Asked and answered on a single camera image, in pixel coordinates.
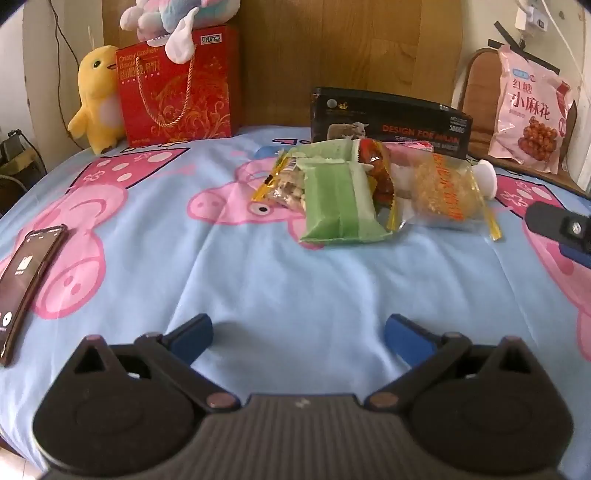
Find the pink blue unicorn plush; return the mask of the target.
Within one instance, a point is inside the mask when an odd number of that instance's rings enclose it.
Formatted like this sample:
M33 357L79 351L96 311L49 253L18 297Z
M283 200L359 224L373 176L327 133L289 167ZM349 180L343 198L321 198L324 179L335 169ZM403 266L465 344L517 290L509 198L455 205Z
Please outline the pink blue unicorn plush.
M123 31L135 31L144 42L168 36L166 56L181 65L195 52L192 30L228 22L240 4L240 0L137 0L121 14L119 25Z

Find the red spicy snack pack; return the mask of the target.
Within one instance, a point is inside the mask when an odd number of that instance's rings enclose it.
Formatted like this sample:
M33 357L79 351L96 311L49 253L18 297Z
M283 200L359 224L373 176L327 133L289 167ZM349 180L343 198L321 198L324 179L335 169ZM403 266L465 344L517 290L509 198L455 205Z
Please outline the red spicy snack pack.
M391 152L385 143L370 138L360 139L358 161L370 165L370 190L374 201L383 206L391 205L394 198L390 160Z

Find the clear nut snack pack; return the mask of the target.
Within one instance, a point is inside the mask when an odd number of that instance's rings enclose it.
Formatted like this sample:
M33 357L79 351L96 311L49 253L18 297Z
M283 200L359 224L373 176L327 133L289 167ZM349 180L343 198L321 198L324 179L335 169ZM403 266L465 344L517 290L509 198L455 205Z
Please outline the clear nut snack pack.
M305 212L304 171L297 166L297 154L281 150L270 174L252 195L252 201L270 202Z

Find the pink fried dough snack bag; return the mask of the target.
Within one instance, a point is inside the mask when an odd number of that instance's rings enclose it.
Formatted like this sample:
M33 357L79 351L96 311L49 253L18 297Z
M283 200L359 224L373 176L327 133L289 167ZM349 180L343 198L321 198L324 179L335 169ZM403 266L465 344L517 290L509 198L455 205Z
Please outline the pink fried dough snack bag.
M500 97L489 155L556 174L567 134L572 88L554 71L509 46L498 50Z

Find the red gift bag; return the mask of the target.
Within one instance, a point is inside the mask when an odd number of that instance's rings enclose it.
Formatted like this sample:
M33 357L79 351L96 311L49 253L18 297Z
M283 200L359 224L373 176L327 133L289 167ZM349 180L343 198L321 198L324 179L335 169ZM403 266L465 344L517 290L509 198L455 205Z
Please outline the red gift bag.
M145 147L228 138L240 125L238 31L231 25L194 30L185 64L147 43L116 52L128 145Z

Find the white jelly cup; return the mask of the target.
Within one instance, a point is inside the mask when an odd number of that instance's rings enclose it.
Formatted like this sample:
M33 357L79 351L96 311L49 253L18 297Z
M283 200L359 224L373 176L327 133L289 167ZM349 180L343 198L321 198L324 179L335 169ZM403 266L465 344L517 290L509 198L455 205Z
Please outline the white jelly cup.
M492 163L480 160L471 167L478 188L487 200L493 200L498 190L497 173Z

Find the black sheep print box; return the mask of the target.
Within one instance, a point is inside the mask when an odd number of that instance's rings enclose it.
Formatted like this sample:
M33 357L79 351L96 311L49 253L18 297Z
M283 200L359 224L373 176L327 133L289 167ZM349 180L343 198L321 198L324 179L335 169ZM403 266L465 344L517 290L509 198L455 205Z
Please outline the black sheep print box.
M311 140L371 138L425 141L437 153L464 159L473 119L447 105L355 89L318 87L311 94Z

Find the white charger plug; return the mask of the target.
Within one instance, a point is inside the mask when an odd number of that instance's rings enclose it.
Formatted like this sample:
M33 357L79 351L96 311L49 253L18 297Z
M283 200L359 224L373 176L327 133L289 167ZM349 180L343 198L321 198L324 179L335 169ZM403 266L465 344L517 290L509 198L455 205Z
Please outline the white charger plug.
M521 1L517 1L516 4L517 13L515 18L515 28L518 31L548 31L549 17L544 12L544 10L531 3L522 3Z

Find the pink UHA candy pack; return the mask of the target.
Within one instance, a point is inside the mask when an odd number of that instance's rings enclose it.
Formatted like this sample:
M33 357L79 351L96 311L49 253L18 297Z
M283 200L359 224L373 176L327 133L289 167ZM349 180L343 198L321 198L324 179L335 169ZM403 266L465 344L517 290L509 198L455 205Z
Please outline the pink UHA candy pack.
M412 198L414 165L422 160L425 152L433 153L429 142L387 142L390 160L388 171L393 180L394 193L404 199Z

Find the blue Peppa Pig bedsheet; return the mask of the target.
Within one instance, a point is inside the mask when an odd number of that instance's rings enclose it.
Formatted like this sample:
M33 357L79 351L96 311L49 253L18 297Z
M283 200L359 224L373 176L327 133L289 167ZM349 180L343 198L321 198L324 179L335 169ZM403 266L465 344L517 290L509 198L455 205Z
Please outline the blue Peppa Pig bedsheet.
M1 219L1 257L55 224L71 233L46 275L1 372L1 433L30 462L42 457L34 413L80 340L121 344L211 316L215 340L200 373L252 393L366 396L403 373L386 349L387 318L478 343L521 337L574 419L561 467L590 475L590 271L526 227L544 201L588 214L587 201L505 171L492 208L503 236L410 225L380 243L304 245L304 220L252 201L301 128L246 129L230 139L78 153Z

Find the wooden headboard panel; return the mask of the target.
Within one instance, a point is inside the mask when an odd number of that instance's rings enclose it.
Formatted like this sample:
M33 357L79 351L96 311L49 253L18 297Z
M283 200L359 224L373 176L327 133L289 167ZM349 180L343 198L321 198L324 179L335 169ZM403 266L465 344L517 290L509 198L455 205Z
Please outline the wooden headboard panel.
M103 6L105 36L137 43ZM336 87L450 104L463 40L457 1L242 1L221 25L238 31L240 125L304 126L311 94Z

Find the yellow duck plush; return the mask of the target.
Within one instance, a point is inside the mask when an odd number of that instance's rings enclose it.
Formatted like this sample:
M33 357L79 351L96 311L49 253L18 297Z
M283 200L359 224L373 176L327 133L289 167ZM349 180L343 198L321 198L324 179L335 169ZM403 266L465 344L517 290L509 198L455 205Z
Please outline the yellow duck plush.
M81 60L78 69L81 105L67 130L73 139L85 136L95 155L114 148L125 137L116 70L117 51L112 45L96 48Z

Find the clear yellow rice cracker pack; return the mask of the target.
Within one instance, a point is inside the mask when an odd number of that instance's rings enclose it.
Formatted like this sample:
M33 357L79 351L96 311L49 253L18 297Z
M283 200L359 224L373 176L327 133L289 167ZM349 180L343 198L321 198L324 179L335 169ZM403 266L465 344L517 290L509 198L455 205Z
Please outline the clear yellow rice cracker pack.
M425 152L414 165L412 198L394 193L387 227L407 225L486 232L491 240L503 238L489 202L473 176L473 164L439 153Z

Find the brown seat cushion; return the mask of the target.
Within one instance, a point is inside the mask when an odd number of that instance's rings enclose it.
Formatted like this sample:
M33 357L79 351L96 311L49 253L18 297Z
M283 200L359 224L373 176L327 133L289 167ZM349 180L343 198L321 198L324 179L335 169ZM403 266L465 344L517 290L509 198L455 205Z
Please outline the brown seat cushion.
M557 175L541 173L512 159L497 159L488 155L494 133L497 103L500 97L501 62L496 49L477 50L468 63L458 109L473 119L468 153L476 159L486 159L511 172L529 175L559 186L589 199L590 195L576 185L563 169Z

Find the light green wafer pack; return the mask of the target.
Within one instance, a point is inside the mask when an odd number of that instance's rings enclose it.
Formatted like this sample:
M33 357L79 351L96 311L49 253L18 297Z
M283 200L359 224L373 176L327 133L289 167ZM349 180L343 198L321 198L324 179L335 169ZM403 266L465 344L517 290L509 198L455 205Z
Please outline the light green wafer pack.
M360 140L311 143L287 151L304 174L305 227L310 245L374 243L391 236L377 218L369 172L359 160Z

